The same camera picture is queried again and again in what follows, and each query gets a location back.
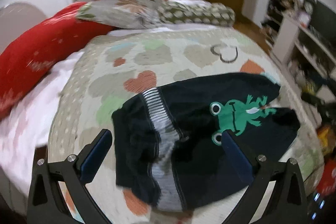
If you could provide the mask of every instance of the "pillow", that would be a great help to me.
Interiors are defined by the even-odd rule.
[[[113,29],[77,20],[79,5],[83,3],[72,4],[24,32],[0,55],[0,119],[55,63],[85,47],[97,35]]]
[[[162,0],[157,10],[160,20],[167,24],[205,23],[231,27],[235,22],[235,12],[221,3],[185,5]]]
[[[162,23],[157,12],[163,0],[94,0],[80,7],[77,19],[124,29],[155,28]]]

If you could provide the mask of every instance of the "red cushion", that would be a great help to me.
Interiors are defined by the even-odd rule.
[[[24,97],[58,61],[67,58],[97,35],[114,27],[76,20],[72,4],[14,40],[0,55],[0,119]]]

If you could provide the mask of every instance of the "blue gripper pad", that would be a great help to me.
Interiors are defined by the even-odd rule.
[[[79,179],[83,184],[92,182],[111,145],[112,133],[107,129],[103,129],[94,141],[88,145],[93,147],[90,147],[91,151],[80,165]]]
[[[254,180],[251,163],[227,131],[222,132],[221,142],[226,157],[237,172],[240,180],[250,185]]]

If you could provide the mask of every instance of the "heart-patterned blanket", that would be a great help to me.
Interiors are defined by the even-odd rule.
[[[271,59],[256,43],[231,28],[94,38],[62,91],[50,132],[48,161],[61,161],[67,155],[77,154],[102,128],[113,132],[112,112],[137,93],[178,80],[237,71],[263,74],[281,84],[280,96],[273,104],[295,109],[301,122],[298,136],[282,160],[298,160],[306,191],[311,193],[323,170],[315,129],[300,99]],[[242,190],[193,212],[166,213],[152,210],[129,190],[116,187],[115,179],[112,146],[87,189],[107,217],[120,224],[219,224],[244,193]],[[64,185],[62,190],[70,211],[80,220]],[[256,217],[261,215],[262,208]]]

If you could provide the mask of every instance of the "green polka dot pillow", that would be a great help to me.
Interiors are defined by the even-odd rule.
[[[235,12],[221,3],[210,5],[185,5],[164,0],[157,8],[163,23],[205,23],[231,27],[235,22]]]

